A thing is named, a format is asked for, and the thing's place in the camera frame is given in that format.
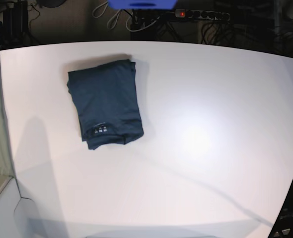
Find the dark blue t-shirt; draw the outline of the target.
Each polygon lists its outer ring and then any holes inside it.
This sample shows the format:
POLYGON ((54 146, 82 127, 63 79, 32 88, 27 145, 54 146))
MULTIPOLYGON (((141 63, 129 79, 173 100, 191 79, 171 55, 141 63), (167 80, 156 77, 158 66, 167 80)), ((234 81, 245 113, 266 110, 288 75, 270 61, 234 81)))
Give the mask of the dark blue t-shirt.
POLYGON ((122 59, 68 73, 81 138, 90 150, 126 145, 144 135, 136 92, 136 64, 122 59))

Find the black power strip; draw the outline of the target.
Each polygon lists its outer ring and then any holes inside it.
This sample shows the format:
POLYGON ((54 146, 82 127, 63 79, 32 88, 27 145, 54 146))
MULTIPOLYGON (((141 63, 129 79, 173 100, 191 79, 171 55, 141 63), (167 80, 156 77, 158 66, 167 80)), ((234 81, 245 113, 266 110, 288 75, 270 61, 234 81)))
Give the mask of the black power strip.
POLYGON ((230 15, 225 12, 204 11, 204 10, 185 10, 176 9, 174 11, 175 17, 185 19, 203 19, 215 21, 229 21, 230 15))

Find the blue plastic bin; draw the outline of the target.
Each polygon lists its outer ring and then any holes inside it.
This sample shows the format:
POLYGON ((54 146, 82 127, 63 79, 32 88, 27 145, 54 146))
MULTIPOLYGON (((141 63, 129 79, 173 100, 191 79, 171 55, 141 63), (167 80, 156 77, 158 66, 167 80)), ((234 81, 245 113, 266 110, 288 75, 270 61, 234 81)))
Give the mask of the blue plastic bin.
POLYGON ((113 9, 172 9, 177 0, 108 0, 113 9))

